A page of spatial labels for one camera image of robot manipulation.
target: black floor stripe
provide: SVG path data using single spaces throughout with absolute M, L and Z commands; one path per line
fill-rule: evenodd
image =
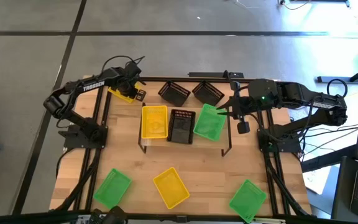
M 64 36 L 72 35 L 73 31 L 3 31 L 0 36 Z M 266 37 L 331 37 L 343 39 L 358 39 L 358 33 L 332 35 L 330 32 L 298 32 L 298 31 L 78 31 L 77 36 L 266 36 Z
M 70 31 L 1 31 L 0 36 L 62 36 L 62 35 L 71 35 Z
M 74 23 L 73 29 L 70 33 L 70 38 L 68 39 L 66 50 L 65 50 L 65 53 L 62 58 L 62 63 L 60 64 L 59 73 L 56 77 L 55 84 L 53 85 L 54 90 L 59 88 L 60 85 L 62 84 L 63 76 L 65 74 L 68 59 L 70 58 L 71 50 L 74 45 L 76 32 L 78 31 L 78 27 L 80 26 L 80 22 L 81 22 L 82 15 L 84 13 L 85 5 L 86 5 L 86 0 L 81 0 L 80 8 L 78 9 L 75 23 Z M 23 206 L 25 203 L 25 198 L 27 197 L 27 193 L 30 188 L 30 184 L 31 184 L 31 180 L 32 180 L 35 168 L 37 167 L 38 159 L 39 159 L 39 156 L 41 153 L 42 145 L 45 140 L 45 135 L 47 133 L 50 118 L 51 118 L 51 114 L 48 112 L 45 112 L 42 117 L 36 138 L 32 145 L 31 156 L 30 156 L 30 159 L 29 159 L 29 162 L 27 165 L 27 170 L 26 170 L 24 177 L 22 179 L 23 181 L 22 181 L 19 193 L 17 194 L 16 202 L 15 202 L 13 210 L 12 210 L 13 215 L 18 215 L 18 214 L 21 214 L 21 212 L 22 212 L 22 209 L 23 209 Z
M 218 35 L 218 36 L 277 36 L 277 37 L 333 37 L 358 39 L 358 33 L 341 36 L 330 32 L 287 32 L 287 31 L 78 31 L 77 36 L 145 36 L 145 35 Z

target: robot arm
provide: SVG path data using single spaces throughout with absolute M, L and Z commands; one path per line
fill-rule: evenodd
M 67 119 L 76 124 L 79 131 L 90 142 L 99 141 L 103 136 L 104 127 L 98 125 L 93 119 L 84 118 L 72 110 L 77 97 L 101 86 L 109 86 L 113 90 L 119 90 L 123 96 L 142 101 L 146 92 L 135 88 L 136 82 L 142 83 L 139 77 L 140 73 L 141 70 L 137 64 L 129 62 L 125 68 L 109 68 L 100 75 L 84 78 L 76 82 L 68 82 L 65 86 L 52 92 L 44 101 L 44 107 L 59 121 Z M 69 95 L 66 104 L 60 99 L 61 95 Z
M 343 97 L 310 91 L 299 83 L 256 79 L 242 88 L 239 87 L 239 83 L 232 82 L 231 88 L 234 90 L 234 95 L 219 108 L 232 107 L 229 115 L 240 120 L 237 125 L 239 133 L 249 132 L 249 126 L 244 121 L 244 116 L 274 108 L 295 109 L 301 106 L 318 108 L 315 114 L 310 113 L 307 118 L 286 125 L 276 124 L 269 127 L 271 135 L 278 139 L 299 131 L 303 132 L 305 129 L 319 124 L 340 126 L 347 119 L 346 103 Z M 249 96 L 239 96 L 239 92 L 244 88 L 248 88 Z

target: power cord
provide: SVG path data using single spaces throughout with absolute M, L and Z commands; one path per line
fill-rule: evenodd
M 348 127 L 353 127 L 353 126 L 358 126 L 358 124 L 353 124 L 353 125 L 347 125 L 347 126 L 341 126 L 339 127 L 337 130 L 341 129 L 341 128 L 348 128 Z
M 314 144 L 309 144 L 309 143 L 305 143 L 305 144 L 308 145 L 308 146 L 317 147 L 317 146 L 314 145 Z M 331 148 L 323 148 L 323 147 L 321 147 L 320 149 L 335 151 L 335 149 L 331 149 Z
M 308 4 L 308 3 L 310 3 L 310 2 L 311 2 L 311 0 L 309 0 L 308 2 L 304 3 L 303 5 L 301 5 L 301 6 L 299 6 L 299 7 L 290 8 L 290 7 L 288 7 L 288 6 L 285 4 L 285 0 L 281 0 L 281 1 L 280 1 L 280 5 L 286 7 L 286 8 L 289 9 L 289 10 L 297 10 L 297 9 L 299 9 L 299 8 L 301 8 L 301 7 L 303 7 L 303 6 L 305 6 L 306 4 Z
M 342 95 L 342 97 L 345 98 L 345 96 L 347 95 L 347 85 L 344 80 L 341 80 L 339 78 L 334 78 L 333 80 L 331 80 L 327 83 L 327 94 L 329 94 L 329 86 L 333 81 L 340 81 L 345 86 L 345 93 Z
M 340 139 L 340 138 L 342 138 L 342 137 L 344 137 L 344 136 L 350 135 L 350 134 L 352 134 L 352 133 L 355 132 L 355 131 L 358 131 L 358 128 L 355 129 L 355 130 L 353 130 L 353 131 L 351 131 L 351 132 L 349 132 L 349 133 L 347 133 L 347 134 L 344 134 L 344 135 L 342 135 L 342 136 L 339 136 L 338 138 L 334 138 L 334 139 L 332 139 L 332 140 L 330 140 L 330 141 L 328 141 L 328 142 L 326 142 L 326 143 L 324 143 L 324 144 L 322 144 L 322 145 L 320 145 L 320 146 L 314 148 L 312 151 L 306 153 L 305 155 L 314 152 L 315 150 L 319 149 L 321 146 L 325 146 L 325 145 L 327 145 L 328 143 L 331 143 L 331 142 L 333 142 L 333 141 L 335 141 L 335 140 L 337 140 L 337 139 Z
M 322 135 L 322 134 L 335 133 L 335 132 L 340 132 L 340 131 L 348 131 L 348 130 L 353 130 L 353 129 L 356 129 L 356 128 L 358 128 L 358 127 L 346 128 L 346 129 L 340 129 L 340 130 L 333 130 L 333 131 L 327 131 L 327 132 L 324 132 L 324 133 L 318 133 L 318 134 L 306 136 L 306 138 L 315 137 L 315 136 L 319 136 L 319 135 Z
M 326 130 L 326 131 L 332 131 L 330 129 L 327 128 L 316 128 L 316 129 L 310 129 L 309 131 L 317 131 L 317 130 Z
M 63 157 L 65 157 L 66 154 L 68 154 L 69 152 L 71 152 L 74 148 L 68 148 L 58 159 L 57 164 L 56 164 L 56 178 L 57 175 L 59 174 L 59 169 L 60 169 L 60 162 L 62 161 Z

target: black cable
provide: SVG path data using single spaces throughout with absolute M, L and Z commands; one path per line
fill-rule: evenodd
M 68 148 L 58 159 L 57 164 L 56 164 L 56 178 L 57 175 L 59 174 L 59 168 L 60 168 L 60 161 L 63 159 L 63 157 L 65 157 L 66 154 L 68 154 L 69 152 L 71 152 L 74 148 Z
M 141 56 L 140 58 L 137 58 L 137 59 L 134 59 L 134 62 L 138 65 L 142 60 L 143 58 L 145 58 L 145 56 Z
M 84 176 L 78 181 L 78 184 L 74 187 L 74 189 L 71 191 L 69 196 L 63 201 L 63 203 L 57 207 L 55 210 L 57 211 L 67 211 L 71 204 L 73 203 L 74 199 L 78 195 L 78 193 L 82 190 L 85 183 L 88 181 L 91 174 L 94 172 L 96 167 L 96 157 L 93 157 L 91 165 L 89 165 L 88 169 L 84 173 Z
M 293 198 L 290 191 L 285 187 L 285 184 L 280 180 L 275 169 L 273 168 L 272 162 L 269 159 L 266 160 L 265 162 L 266 162 L 265 165 L 267 168 L 267 172 L 270 173 L 270 175 L 272 176 L 274 182 L 277 184 L 280 191 L 284 194 L 285 198 L 287 198 L 288 203 L 291 205 L 291 208 L 294 210 L 296 215 L 308 215 L 307 212 L 302 209 L 300 204 L 296 202 L 296 200 Z
M 322 135 L 322 134 L 328 134 L 328 133 L 339 132 L 339 131 L 348 131 L 348 130 L 352 130 L 352 129 L 356 129 L 356 128 L 358 128 L 358 127 L 346 128 L 346 129 L 340 129 L 340 130 L 326 131 L 326 132 L 324 132 L 324 133 L 319 133 L 319 134 L 314 134 L 314 135 L 306 136 L 306 138 L 308 138 L 308 137 L 315 137 L 315 136 L 319 136 L 319 135 Z
M 310 122 L 310 119 L 311 119 L 311 113 L 313 111 L 313 105 L 314 105 L 314 100 L 317 98 L 317 97 L 320 97 L 320 96 L 315 96 L 312 100 L 311 100 L 311 104 L 310 104 L 310 110 L 309 110 L 309 114 L 308 114 L 308 119 L 306 120 L 306 124 L 305 124 L 305 127 L 303 127 L 303 129 L 300 131 L 300 133 L 296 136 L 296 138 L 300 138 L 300 137 L 304 137 L 305 136 L 305 131 L 308 129 L 308 125 L 309 125 L 309 122 Z M 255 120 L 256 122 L 259 124 L 259 126 L 263 127 L 263 125 L 259 122 L 258 118 L 253 115 L 252 113 L 248 113 L 246 115 L 251 115 Z M 271 137 L 274 141 L 277 141 L 277 142 L 285 142 L 285 140 L 283 139 L 279 139 L 279 138 L 276 138 L 274 136 L 272 136 L 270 133 L 268 133 L 264 128 L 261 128 L 261 130 L 266 134 L 268 135 L 269 137 Z
M 342 95 L 342 97 L 345 97 L 347 95 L 347 85 L 346 82 L 344 80 L 338 79 L 338 78 L 334 78 L 333 80 L 329 81 L 327 84 L 327 94 L 329 94 L 329 86 L 333 81 L 340 81 L 344 86 L 345 86 L 345 93 Z
M 301 106 L 299 108 L 295 108 L 295 109 L 291 109 L 291 110 L 302 110 L 303 108 L 305 108 L 306 106 Z
M 74 87 L 74 89 L 72 89 L 71 92 L 68 95 L 67 104 L 61 109 L 61 112 L 59 111 L 59 113 L 61 115 L 60 115 L 58 121 L 56 122 L 56 128 L 68 128 L 70 126 L 70 125 L 68 125 L 68 126 L 59 126 L 59 123 L 62 121 L 62 119 L 65 117 L 65 115 L 69 111 L 68 105 L 71 103 L 71 101 L 73 99 L 74 91 L 80 86 L 80 84 L 82 84 L 82 82 L 80 80 L 78 80 L 76 85 L 75 85 L 75 87 Z
M 134 59 L 132 59 L 130 56 L 117 55 L 117 56 L 111 57 L 111 58 L 109 58 L 109 59 L 107 59 L 107 60 L 105 61 L 105 63 L 104 63 L 103 66 L 102 66 L 102 70 L 100 71 L 100 74 L 102 74 L 102 72 L 104 71 L 104 68 L 105 68 L 105 66 L 107 65 L 107 63 L 108 63 L 109 61 L 111 61 L 112 59 L 115 59 L 115 58 L 128 58 L 128 59 L 131 60 L 132 62 L 136 63 L 136 62 L 134 61 Z
M 305 155 L 305 149 L 306 149 L 306 133 L 309 131 L 309 128 L 305 131 L 305 134 L 303 135 L 303 137 L 301 138 L 301 141 L 303 141 L 303 145 L 302 145 L 302 150 L 301 150 L 301 155 L 299 157 L 299 159 L 301 159 L 302 155 Z
M 243 87 L 241 87 L 241 88 L 239 88 L 238 90 L 236 90 L 236 91 L 234 91 L 234 94 L 236 94 L 236 93 L 238 93 L 238 92 L 240 92 L 241 90 L 245 90 L 246 88 L 248 88 L 248 86 L 246 85 L 246 86 L 243 86 Z

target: metal bracket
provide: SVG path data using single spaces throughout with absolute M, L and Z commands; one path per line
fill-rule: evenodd
M 230 116 L 227 114 L 227 137 L 229 138 L 229 147 L 225 150 L 221 149 L 221 155 L 224 157 L 231 149 L 231 127 L 230 127 Z
M 276 218 L 254 218 L 253 221 L 256 223 L 263 223 L 263 224 L 286 224 L 285 220 L 276 219 Z
M 139 136 L 137 137 L 137 144 L 144 154 L 146 154 L 147 146 L 142 145 L 142 116 L 140 116 L 140 127 L 139 127 Z
M 70 125 L 67 131 L 59 131 L 58 133 L 66 139 L 64 147 L 104 149 L 108 130 L 109 128 L 107 126 L 104 126 L 104 128 L 101 129 L 101 137 L 99 141 L 90 141 L 87 137 L 85 137 L 82 131 L 80 131 L 80 127 L 76 124 Z
M 275 142 L 265 132 L 257 130 L 259 149 L 262 152 L 300 152 L 299 140 Z
M 177 215 L 177 223 L 186 223 L 188 222 L 186 215 Z

